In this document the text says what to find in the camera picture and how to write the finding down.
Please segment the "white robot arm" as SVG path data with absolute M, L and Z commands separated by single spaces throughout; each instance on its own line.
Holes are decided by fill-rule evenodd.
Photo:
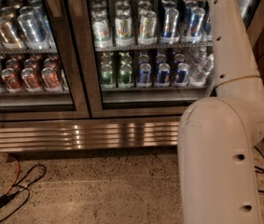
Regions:
M 183 224 L 262 224 L 253 147 L 264 138 L 264 86 L 236 0 L 205 0 L 215 56 L 214 97 L 178 130 Z

